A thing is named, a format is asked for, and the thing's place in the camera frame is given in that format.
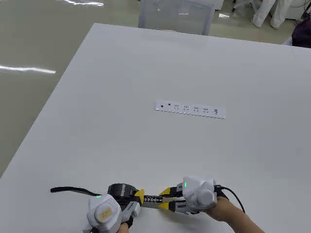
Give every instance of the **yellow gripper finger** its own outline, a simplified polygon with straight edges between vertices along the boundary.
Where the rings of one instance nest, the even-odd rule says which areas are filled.
[[[160,207],[162,209],[165,209],[165,210],[168,210],[169,209],[169,203],[168,202],[164,202],[164,203],[158,205],[158,207]]]
[[[159,194],[159,196],[169,195],[169,194],[170,194],[170,191],[171,191],[171,188],[168,187],[168,188],[166,188],[165,190],[163,190],[163,191]]]

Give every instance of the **black cable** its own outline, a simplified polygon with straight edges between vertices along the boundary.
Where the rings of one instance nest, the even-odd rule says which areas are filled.
[[[241,208],[242,208],[242,211],[245,213],[245,210],[244,210],[244,207],[242,205],[242,202],[240,201],[240,199],[238,198],[238,196],[230,189],[230,188],[227,188],[227,187],[223,187],[223,186],[220,186],[219,187],[220,189],[225,189],[225,190],[228,190],[229,192],[231,192],[234,197],[238,200],[238,203],[240,204]]]
[[[76,187],[70,187],[70,186],[51,188],[51,193],[63,192],[63,191],[72,191],[72,192],[77,192],[77,193],[83,193],[83,194],[88,194],[90,196],[100,196],[101,195],[101,194],[97,194],[97,193],[93,193],[91,191],[88,191],[85,188],[76,188]]]
[[[290,7],[292,7],[292,8],[299,8],[299,7],[302,7],[302,6],[306,6],[306,4],[307,3],[309,3],[311,0],[309,0],[309,1],[305,1],[305,3],[304,4],[302,4],[302,5],[300,5],[300,6],[290,6]]]

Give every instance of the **white table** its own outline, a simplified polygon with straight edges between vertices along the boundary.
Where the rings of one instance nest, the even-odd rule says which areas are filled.
[[[156,195],[188,174],[231,187],[266,232],[308,232],[310,56],[94,24],[0,179],[0,231],[79,232],[89,196],[51,187],[130,183]],[[224,106],[227,116],[155,111],[157,99]],[[204,214],[143,209],[131,232],[231,231]]]

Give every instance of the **black strap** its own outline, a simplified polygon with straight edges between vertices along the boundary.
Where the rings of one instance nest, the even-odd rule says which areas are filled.
[[[130,218],[126,221],[128,228],[130,228],[133,225],[133,217],[130,216]]]
[[[77,187],[70,187],[70,186],[51,188],[51,193],[57,193],[57,192],[63,192],[63,191],[72,191],[72,192],[76,192],[76,193],[83,193],[83,194],[88,194],[90,196],[100,196],[101,195],[101,194],[97,194],[97,193],[93,193],[91,191],[88,191],[85,188],[77,188]]]

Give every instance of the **chair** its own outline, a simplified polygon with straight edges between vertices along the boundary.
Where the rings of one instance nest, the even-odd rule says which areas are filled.
[[[236,2],[236,0],[233,0],[233,3],[234,3],[234,6],[233,6],[231,12],[235,12],[235,9],[237,9],[238,7],[245,6],[245,5],[248,5],[248,4],[252,5],[252,7],[253,7],[255,12],[258,10],[256,4],[254,3],[254,0],[243,0],[241,2]]]
[[[208,35],[214,11],[201,0],[141,0],[138,27]]]

